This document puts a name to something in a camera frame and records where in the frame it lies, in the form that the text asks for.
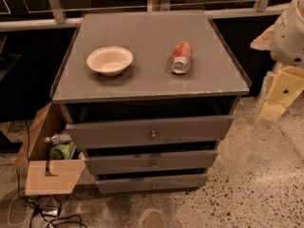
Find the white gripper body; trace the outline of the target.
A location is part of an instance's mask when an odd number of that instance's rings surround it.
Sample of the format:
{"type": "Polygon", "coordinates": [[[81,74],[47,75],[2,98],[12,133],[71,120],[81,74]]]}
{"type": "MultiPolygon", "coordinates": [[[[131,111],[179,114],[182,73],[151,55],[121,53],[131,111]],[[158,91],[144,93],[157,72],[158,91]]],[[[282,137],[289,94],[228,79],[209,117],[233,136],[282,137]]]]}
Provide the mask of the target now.
{"type": "Polygon", "coordinates": [[[284,107],[290,106],[304,90],[304,69],[287,66],[275,73],[267,102],[284,107]]]}

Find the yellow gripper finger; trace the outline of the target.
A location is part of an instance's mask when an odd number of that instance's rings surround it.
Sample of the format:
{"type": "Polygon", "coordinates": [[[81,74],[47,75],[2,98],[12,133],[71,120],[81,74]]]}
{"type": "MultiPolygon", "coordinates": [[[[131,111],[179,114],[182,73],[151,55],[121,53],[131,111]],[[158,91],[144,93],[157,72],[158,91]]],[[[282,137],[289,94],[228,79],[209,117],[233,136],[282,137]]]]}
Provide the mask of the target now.
{"type": "Polygon", "coordinates": [[[286,108],[282,104],[265,102],[261,108],[259,117],[268,122],[275,122],[283,115],[285,111],[286,108]]]}

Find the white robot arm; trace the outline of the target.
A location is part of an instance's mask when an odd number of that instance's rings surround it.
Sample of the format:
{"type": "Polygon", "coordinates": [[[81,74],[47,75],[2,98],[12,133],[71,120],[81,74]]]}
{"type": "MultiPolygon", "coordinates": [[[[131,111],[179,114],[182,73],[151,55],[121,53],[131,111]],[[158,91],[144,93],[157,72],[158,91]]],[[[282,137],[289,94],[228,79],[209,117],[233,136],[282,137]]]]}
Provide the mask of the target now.
{"type": "Polygon", "coordinates": [[[304,0],[293,0],[250,47],[269,50],[279,64],[270,73],[271,85],[259,113],[264,121],[277,121],[304,91],[304,0]]]}

